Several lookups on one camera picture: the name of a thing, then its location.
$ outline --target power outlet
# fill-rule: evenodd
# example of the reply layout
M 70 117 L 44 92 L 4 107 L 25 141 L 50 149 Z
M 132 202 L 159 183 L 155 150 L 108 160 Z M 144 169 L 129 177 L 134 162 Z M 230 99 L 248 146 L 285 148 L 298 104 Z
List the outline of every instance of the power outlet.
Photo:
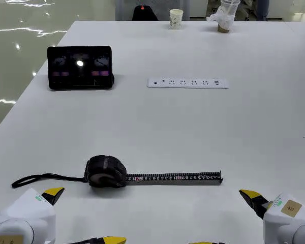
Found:
M 225 79 L 206 78 L 150 78 L 147 86 L 151 88 L 229 88 Z

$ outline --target black strap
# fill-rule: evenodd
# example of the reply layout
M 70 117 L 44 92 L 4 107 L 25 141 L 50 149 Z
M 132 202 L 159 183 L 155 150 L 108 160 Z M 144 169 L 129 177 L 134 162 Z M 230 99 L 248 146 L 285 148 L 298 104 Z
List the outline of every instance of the black strap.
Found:
M 26 176 L 22 179 L 16 180 L 11 184 L 12 188 L 18 188 L 22 187 L 24 185 L 28 185 L 30 183 L 42 180 L 42 179 L 60 179 L 60 180 L 68 180 L 68 181 L 78 181 L 78 182 L 83 182 L 86 183 L 87 181 L 85 178 L 78 178 L 78 177 L 68 177 L 68 176 L 62 176 L 58 174 L 51 174 L 51 173 L 46 173 L 46 174 L 34 174 L 30 176 Z

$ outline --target floor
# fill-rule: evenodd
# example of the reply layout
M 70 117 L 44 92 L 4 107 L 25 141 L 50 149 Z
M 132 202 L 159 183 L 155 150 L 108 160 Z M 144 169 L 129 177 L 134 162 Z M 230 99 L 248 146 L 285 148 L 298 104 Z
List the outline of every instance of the floor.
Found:
M 303 12 L 292 16 L 305 20 Z M 46 48 L 56 45 L 75 20 L 114 17 L 113 0 L 0 0 L 0 122 L 43 64 Z

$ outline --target label sticker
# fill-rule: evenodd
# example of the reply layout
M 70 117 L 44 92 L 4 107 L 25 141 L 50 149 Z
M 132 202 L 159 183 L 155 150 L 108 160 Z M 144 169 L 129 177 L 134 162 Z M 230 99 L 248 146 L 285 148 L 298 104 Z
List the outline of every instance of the label sticker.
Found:
M 283 209 L 281 209 L 281 212 L 290 216 L 290 217 L 295 217 L 298 211 L 301 208 L 301 204 L 298 202 L 294 202 L 292 200 L 288 200 L 288 202 L 285 204 Z
M 22 235 L 0 235 L 0 244 L 22 244 Z

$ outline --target chair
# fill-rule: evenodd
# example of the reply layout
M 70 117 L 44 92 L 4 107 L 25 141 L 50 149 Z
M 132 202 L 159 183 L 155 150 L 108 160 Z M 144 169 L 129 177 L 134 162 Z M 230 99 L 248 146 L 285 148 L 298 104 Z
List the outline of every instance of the chair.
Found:
M 183 20 L 190 20 L 190 0 L 115 0 L 115 20 L 132 20 L 138 5 L 149 5 L 158 20 L 169 20 L 171 9 L 182 9 Z

